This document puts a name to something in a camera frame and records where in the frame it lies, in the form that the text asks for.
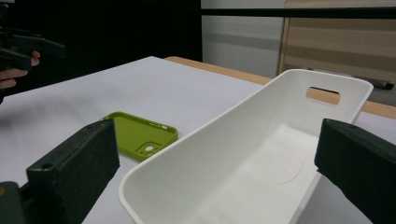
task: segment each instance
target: wooden table edge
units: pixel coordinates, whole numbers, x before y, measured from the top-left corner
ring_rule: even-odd
[[[206,70],[209,72],[222,74],[222,75],[228,76],[228,77],[236,77],[241,80],[250,81],[250,82],[254,82],[257,84],[261,84],[261,85],[265,85],[269,81],[272,80],[269,77],[261,77],[258,75],[240,72],[240,71],[236,71],[233,69],[209,64],[209,63],[196,62],[193,60],[180,58],[177,56],[167,57],[167,58],[165,58],[165,60],[174,62],[174,63],[181,63],[181,64],[184,64],[184,65],[187,65],[190,67]],[[312,95],[313,95],[313,98],[320,98],[323,101],[327,101],[327,102],[333,101],[333,96],[327,92],[323,93],[320,91],[315,91],[315,92],[312,92]],[[385,118],[389,118],[389,119],[396,119],[396,107],[395,106],[383,105],[383,104],[379,104],[379,103],[375,103],[375,102],[371,102],[371,101],[366,101],[361,110],[364,112],[370,113],[370,114],[381,116],[381,117],[385,117]]]

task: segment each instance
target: black background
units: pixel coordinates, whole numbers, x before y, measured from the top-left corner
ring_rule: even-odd
[[[66,58],[42,54],[40,65],[6,95],[81,77],[148,56],[202,60],[197,0],[16,0],[5,27],[66,46]]]

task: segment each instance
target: person's hand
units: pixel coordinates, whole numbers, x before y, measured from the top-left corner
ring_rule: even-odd
[[[36,66],[40,63],[40,53],[38,51],[32,52],[32,66]],[[17,82],[15,77],[24,77],[27,75],[27,71],[23,71],[16,68],[7,68],[6,70],[0,71],[0,90],[14,87]]]

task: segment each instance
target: white tabletop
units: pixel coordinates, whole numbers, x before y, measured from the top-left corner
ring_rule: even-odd
[[[182,138],[260,88],[259,84],[149,57],[8,96],[0,105],[0,182],[23,185],[29,165],[112,112],[176,127]],[[396,144],[396,120],[361,113],[356,124]],[[84,223],[133,223],[120,205],[118,190],[122,178],[137,164],[120,155],[120,169]]]

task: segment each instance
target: white plastic basket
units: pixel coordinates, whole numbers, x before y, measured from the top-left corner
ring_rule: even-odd
[[[307,98],[310,87],[339,92],[338,105]],[[136,223],[290,223],[312,192],[322,120],[352,122],[372,89],[352,77],[289,70],[136,166],[120,201]]]

